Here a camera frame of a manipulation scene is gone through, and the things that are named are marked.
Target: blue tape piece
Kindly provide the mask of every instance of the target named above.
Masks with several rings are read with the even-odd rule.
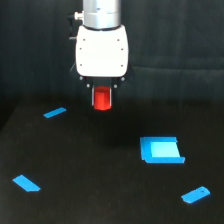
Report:
[[[184,163],[185,162],[185,157],[151,157],[151,158],[146,158],[145,161],[147,163]]]
[[[181,196],[181,198],[191,204],[195,201],[198,201],[199,199],[201,198],[204,198],[205,196],[209,195],[210,192],[207,188],[205,187],[199,187],[198,189],[194,190],[194,191],[191,191],[183,196]]]
[[[143,139],[149,142],[177,142],[176,137],[143,137]]]
[[[44,117],[50,118],[50,117],[53,117],[55,115],[61,114],[61,113],[65,112],[65,111],[66,111],[66,109],[63,108],[63,107],[61,107],[61,108],[58,108],[56,110],[53,110],[53,111],[51,111],[49,113],[44,114]]]
[[[32,183],[23,175],[16,177],[15,179],[13,179],[13,181],[27,192],[40,190],[40,188],[37,185]]]
[[[176,142],[175,137],[140,138],[142,160],[147,163],[184,163],[185,157],[180,157]]]

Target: dark background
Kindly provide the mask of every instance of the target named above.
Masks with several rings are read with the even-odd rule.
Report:
[[[14,111],[0,138],[2,223],[223,223],[223,1],[122,0],[135,76],[108,113],[69,74],[75,11],[81,0],[0,3],[0,129]],[[59,106],[67,114],[43,120]],[[139,137],[170,135],[186,165],[149,168]],[[18,193],[20,174],[43,193]],[[181,201],[203,185],[212,198]]]

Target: blue paper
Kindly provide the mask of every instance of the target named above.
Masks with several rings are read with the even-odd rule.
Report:
[[[27,192],[40,190],[40,188],[37,185],[32,183],[23,175],[16,177],[15,179],[13,179],[13,181]]]
[[[198,189],[191,191],[181,197],[185,202],[191,204],[195,201],[198,201],[201,198],[204,198],[205,196],[207,196],[209,194],[210,194],[210,192],[207,188],[199,187]]]
[[[53,117],[53,116],[58,115],[58,114],[60,114],[60,113],[63,113],[63,112],[65,112],[65,111],[66,111],[66,109],[63,108],[63,107],[61,107],[61,108],[58,108],[58,109],[56,109],[56,110],[53,110],[53,111],[51,111],[51,112],[49,112],[49,113],[44,114],[44,117],[46,117],[46,118],[50,118],[50,117]]]
[[[140,138],[142,160],[147,163],[184,163],[175,137]]]
[[[180,157],[176,142],[151,142],[152,157]]]

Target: white robot body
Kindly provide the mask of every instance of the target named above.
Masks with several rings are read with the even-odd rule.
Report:
[[[87,77],[121,77],[128,67],[125,27],[93,31],[80,26],[76,37],[76,69]]]
[[[92,89],[92,105],[97,110],[112,106],[112,89],[126,80],[129,46],[121,24],[121,0],[83,0],[82,13],[69,14],[70,40],[76,40],[75,63],[79,79]],[[77,36],[72,36],[72,20],[82,20]],[[110,80],[110,87],[97,81]]]

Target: blue square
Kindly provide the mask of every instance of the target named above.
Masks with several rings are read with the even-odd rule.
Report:
[[[142,160],[147,163],[184,163],[175,137],[140,138]]]
[[[152,157],[180,157],[176,142],[151,142]]]

